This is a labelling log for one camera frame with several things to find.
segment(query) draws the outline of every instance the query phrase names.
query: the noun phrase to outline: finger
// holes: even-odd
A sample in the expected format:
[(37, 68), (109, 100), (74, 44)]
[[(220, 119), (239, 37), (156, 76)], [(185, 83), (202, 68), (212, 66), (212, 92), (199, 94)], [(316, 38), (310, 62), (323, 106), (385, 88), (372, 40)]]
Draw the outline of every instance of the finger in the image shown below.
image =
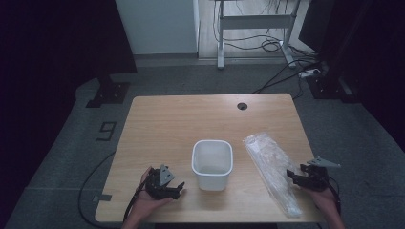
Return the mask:
[(140, 182), (143, 182), (148, 177), (149, 171), (151, 171), (151, 169), (152, 169), (152, 166), (149, 166), (149, 168), (145, 171), (145, 173), (143, 173), (143, 175), (140, 179)]

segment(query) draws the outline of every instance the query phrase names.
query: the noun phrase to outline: metal stand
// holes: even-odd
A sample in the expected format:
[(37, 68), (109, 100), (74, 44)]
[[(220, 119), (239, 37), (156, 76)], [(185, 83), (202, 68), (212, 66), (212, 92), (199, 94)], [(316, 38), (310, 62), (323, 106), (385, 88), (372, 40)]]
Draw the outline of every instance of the metal stand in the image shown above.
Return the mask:
[(218, 42), (218, 69), (224, 68), (224, 30), (241, 30), (241, 29), (287, 29), (284, 41), (280, 41), (281, 50), (290, 68), (295, 68), (290, 49), (288, 47), (291, 37), (292, 28), (294, 27), (295, 18), (297, 17), (298, 7), (301, 0), (296, 0), (292, 14), (284, 15), (249, 15), (249, 16), (224, 16), (224, 0), (220, 1), (220, 19)]

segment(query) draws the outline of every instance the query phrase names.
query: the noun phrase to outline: gray carpet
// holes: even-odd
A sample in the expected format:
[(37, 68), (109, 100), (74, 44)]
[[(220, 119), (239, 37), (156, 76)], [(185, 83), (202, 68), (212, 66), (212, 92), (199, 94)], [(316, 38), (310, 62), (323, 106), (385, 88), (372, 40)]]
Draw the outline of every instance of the gray carpet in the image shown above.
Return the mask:
[[(132, 99), (158, 94), (249, 94), (259, 89), (283, 65), (175, 66), (139, 68), (138, 74), (114, 74), (131, 82), (121, 105), (85, 108), (98, 88), (92, 80), (76, 91), (76, 103), (63, 130), (19, 199), (7, 228), (94, 228), (80, 215), (77, 198), (86, 177), (117, 147)], [(280, 78), (290, 75), (285, 71)], [(315, 100), (307, 83), (294, 100), (315, 156), (342, 164), (330, 169), (340, 185), (342, 216), (348, 228), (404, 228), (405, 154), (361, 104)], [(298, 78), (263, 93), (299, 93)], [(115, 122), (101, 132), (105, 122)], [(83, 215), (95, 222), (101, 194), (113, 157), (101, 164), (82, 192)], [(119, 227), (119, 224), (103, 224)], [(314, 223), (280, 223), (280, 229), (318, 228)]]

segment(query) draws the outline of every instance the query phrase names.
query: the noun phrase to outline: plastic bag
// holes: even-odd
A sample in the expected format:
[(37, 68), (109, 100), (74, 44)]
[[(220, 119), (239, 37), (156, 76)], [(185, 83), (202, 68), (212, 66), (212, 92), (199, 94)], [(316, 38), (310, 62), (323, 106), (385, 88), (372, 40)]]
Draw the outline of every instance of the plastic bag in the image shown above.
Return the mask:
[(289, 218), (299, 218), (302, 211), (292, 193), (292, 181), (287, 177), (287, 170), (295, 174), (301, 174), (301, 171), (267, 133), (248, 136), (244, 144), (260, 170), (270, 195)]

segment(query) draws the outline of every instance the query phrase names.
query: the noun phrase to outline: human hand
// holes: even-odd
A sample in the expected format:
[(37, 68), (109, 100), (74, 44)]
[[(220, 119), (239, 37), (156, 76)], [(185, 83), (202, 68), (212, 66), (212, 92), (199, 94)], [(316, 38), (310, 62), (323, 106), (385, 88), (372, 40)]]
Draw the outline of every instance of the human hand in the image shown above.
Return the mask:
[(321, 210), (322, 213), (337, 213), (336, 209), (336, 199), (332, 191), (328, 188), (322, 192), (312, 191), (311, 189), (303, 188), (301, 189), (308, 193), (311, 197), (315, 205)]
[(301, 189), (312, 197), (313, 202), (324, 215), (330, 229), (345, 228), (343, 220), (340, 218), (336, 208), (336, 199), (329, 188), (322, 192), (312, 191), (311, 189), (303, 187), (301, 187)]
[[(149, 171), (152, 167), (149, 167), (145, 173), (143, 173), (140, 184), (148, 177)], [(149, 217), (156, 209), (160, 208), (161, 206), (171, 202), (172, 198), (164, 198), (164, 199), (153, 199), (145, 190), (142, 190), (137, 200), (132, 205), (132, 209), (128, 218), (124, 221), (122, 228), (137, 228), (140, 222), (147, 217)]]

